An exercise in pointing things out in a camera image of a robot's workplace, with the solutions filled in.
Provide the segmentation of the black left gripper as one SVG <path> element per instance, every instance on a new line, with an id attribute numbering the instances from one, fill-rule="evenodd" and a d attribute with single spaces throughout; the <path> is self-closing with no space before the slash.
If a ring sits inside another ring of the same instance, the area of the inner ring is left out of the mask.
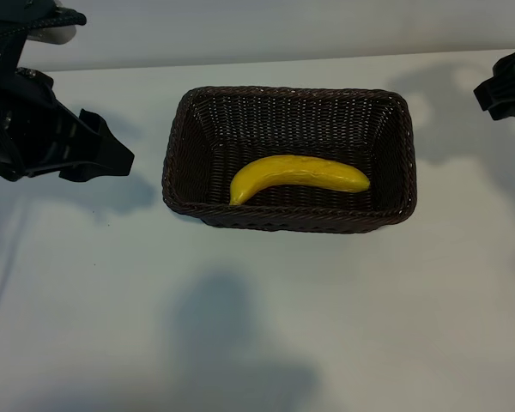
<path id="1" fill-rule="evenodd" d="M 31 82 L 51 106 L 0 87 L 0 177 L 15 182 L 58 172 L 61 179 L 88 182 L 130 174 L 134 154 L 112 134 L 99 114 L 81 109 L 80 117 L 76 116 L 57 101 L 49 76 L 27 69 L 14 73 Z M 72 156 L 82 123 L 92 131 L 84 152 L 93 163 L 76 163 Z"/>

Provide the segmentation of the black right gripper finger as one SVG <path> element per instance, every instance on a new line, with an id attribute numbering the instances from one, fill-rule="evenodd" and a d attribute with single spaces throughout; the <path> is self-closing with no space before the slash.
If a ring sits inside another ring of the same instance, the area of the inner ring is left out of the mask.
<path id="1" fill-rule="evenodd" d="M 501 58 L 493 75 L 474 90 L 483 111 L 515 111 L 515 53 Z"/>
<path id="2" fill-rule="evenodd" d="M 495 121 L 506 118 L 515 118 L 515 102 L 495 105 L 489 108 L 488 112 Z"/>

